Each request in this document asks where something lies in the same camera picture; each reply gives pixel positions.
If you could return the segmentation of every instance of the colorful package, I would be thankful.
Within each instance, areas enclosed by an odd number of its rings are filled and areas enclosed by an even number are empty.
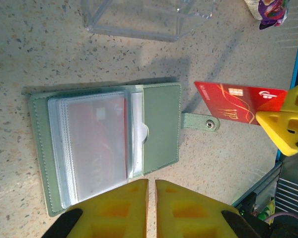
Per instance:
[[[254,18],[260,20],[259,29],[279,26],[287,18],[290,0],[245,0]]]

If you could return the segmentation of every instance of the green card holder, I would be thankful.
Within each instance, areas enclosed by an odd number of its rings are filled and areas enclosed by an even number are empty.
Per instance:
[[[148,136],[144,143],[143,174],[148,174],[179,160],[181,128],[195,128],[214,132],[220,122],[212,116],[182,114],[180,83],[110,86],[69,91],[34,94],[29,99],[29,111],[37,146],[38,162],[42,176],[48,214],[53,217],[64,211],[58,190],[52,138],[50,132],[48,100],[55,97],[72,97],[128,89],[143,91],[144,123]],[[209,128],[206,122],[212,120]]]

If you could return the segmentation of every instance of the gray surface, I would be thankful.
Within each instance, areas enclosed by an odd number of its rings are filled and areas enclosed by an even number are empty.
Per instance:
[[[27,93],[176,76],[183,109],[208,114],[195,80],[289,88],[298,15],[290,18],[259,31],[243,0],[219,0],[211,20],[164,43],[88,34],[79,1],[0,1],[0,238],[40,237],[55,220],[45,210]],[[277,151],[259,126],[225,120],[217,133],[182,130],[181,141],[179,162],[148,175],[149,238],[154,179],[232,203],[273,167]]]

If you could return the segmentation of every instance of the red card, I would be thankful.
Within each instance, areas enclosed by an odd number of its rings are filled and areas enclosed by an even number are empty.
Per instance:
[[[287,91],[224,83],[194,82],[212,116],[259,125],[258,111],[279,112]]]

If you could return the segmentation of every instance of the green leather cover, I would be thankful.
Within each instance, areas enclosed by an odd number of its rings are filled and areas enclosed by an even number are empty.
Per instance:
[[[53,217],[64,211],[55,170],[53,146],[48,115],[48,100],[129,89],[144,92],[144,118],[149,129],[144,144],[144,174],[178,161],[179,130],[181,125],[181,84],[129,85],[88,88],[34,94],[29,99],[29,111],[37,146],[48,214]]]

